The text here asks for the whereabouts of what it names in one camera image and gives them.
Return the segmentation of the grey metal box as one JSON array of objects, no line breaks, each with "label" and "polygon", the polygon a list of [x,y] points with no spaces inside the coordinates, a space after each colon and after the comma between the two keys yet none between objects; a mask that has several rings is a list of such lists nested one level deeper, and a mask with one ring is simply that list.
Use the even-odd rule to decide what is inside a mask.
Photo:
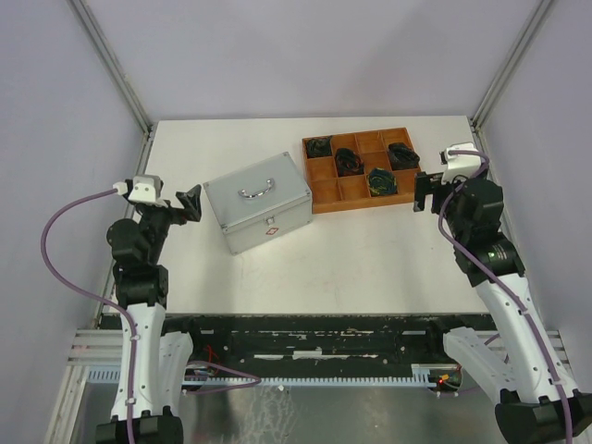
[{"label": "grey metal box", "polygon": [[312,222],[312,191],[287,152],[203,186],[233,255]]}]

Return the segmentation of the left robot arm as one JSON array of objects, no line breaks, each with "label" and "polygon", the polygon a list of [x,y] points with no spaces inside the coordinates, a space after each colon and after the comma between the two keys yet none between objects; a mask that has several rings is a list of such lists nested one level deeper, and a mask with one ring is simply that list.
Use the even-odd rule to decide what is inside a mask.
[{"label": "left robot arm", "polygon": [[204,337],[191,329],[164,332],[168,271],[158,263],[169,229],[202,217],[201,185],[176,194],[176,208],[161,196],[157,176],[136,176],[113,186],[139,214],[119,219],[106,239],[115,261],[116,309],[123,343],[117,395],[98,443],[180,443],[179,395],[188,361],[204,352]]}]

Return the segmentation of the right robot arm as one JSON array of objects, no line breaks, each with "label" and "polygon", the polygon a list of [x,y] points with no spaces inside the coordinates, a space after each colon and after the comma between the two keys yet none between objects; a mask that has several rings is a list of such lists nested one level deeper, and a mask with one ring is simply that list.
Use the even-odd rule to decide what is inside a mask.
[{"label": "right robot arm", "polygon": [[491,315],[508,356],[502,360],[470,327],[425,337],[432,360],[452,358],[487,394],[509,443],[573,442],[591,425],[591,396],[578,388],[555,352],[530,294],[524,264],[503,234],[502,188],[484,175],[418,173],[413,209],[432,198],[438,230]]}]

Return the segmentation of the rolled tie dark dotted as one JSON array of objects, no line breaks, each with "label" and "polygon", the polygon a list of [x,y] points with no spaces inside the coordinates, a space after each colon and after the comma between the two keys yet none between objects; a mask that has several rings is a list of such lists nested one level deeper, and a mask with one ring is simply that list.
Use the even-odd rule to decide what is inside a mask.
[{"label": "rolled tie dark dotted", "polygon": [[394,142],[388,146],[388,159],[393,170],[414,169],[420,162],[420,156],[403,142]]}]

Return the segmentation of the rolled tie yellow blue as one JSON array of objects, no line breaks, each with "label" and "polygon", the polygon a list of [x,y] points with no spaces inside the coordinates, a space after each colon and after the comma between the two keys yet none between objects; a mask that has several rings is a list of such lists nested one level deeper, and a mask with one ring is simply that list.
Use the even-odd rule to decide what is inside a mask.
[{"label": "rolled tie yellow blue", "polygon": [[367,185],[372,197],[384,197],[398,192],[397,180],[391,171],[375,167],[367,175]]}]

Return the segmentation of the wooden compartment tray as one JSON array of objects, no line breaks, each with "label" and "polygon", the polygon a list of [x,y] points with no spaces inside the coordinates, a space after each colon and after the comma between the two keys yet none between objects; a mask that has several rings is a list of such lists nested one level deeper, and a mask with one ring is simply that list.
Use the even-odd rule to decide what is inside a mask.
[{"label": "wooden compartment tray", "polygon": [[315,214],[409,204],[420,156],[406,128],[304,138]]}]

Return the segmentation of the rolled tie green pattern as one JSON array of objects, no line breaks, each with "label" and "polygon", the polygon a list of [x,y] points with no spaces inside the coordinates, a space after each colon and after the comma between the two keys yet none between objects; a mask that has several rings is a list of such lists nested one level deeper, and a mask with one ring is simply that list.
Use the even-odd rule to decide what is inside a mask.
[{"label": "rolled tie green pattern", "polygon": [[304,143],[308,158],[327,157],[332,155],[331,136],[318,137],[306,140]]}]

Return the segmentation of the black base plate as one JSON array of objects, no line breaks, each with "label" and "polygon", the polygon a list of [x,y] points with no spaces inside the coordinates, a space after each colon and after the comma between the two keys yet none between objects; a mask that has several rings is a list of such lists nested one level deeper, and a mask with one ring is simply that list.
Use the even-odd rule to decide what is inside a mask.
[{"label": "black base plate", "polygon": [[493,331],[488,314],[185,315],[163,332],[191,335],[192,356],[258,376],[389,376],[449,364],[443,336]]}]

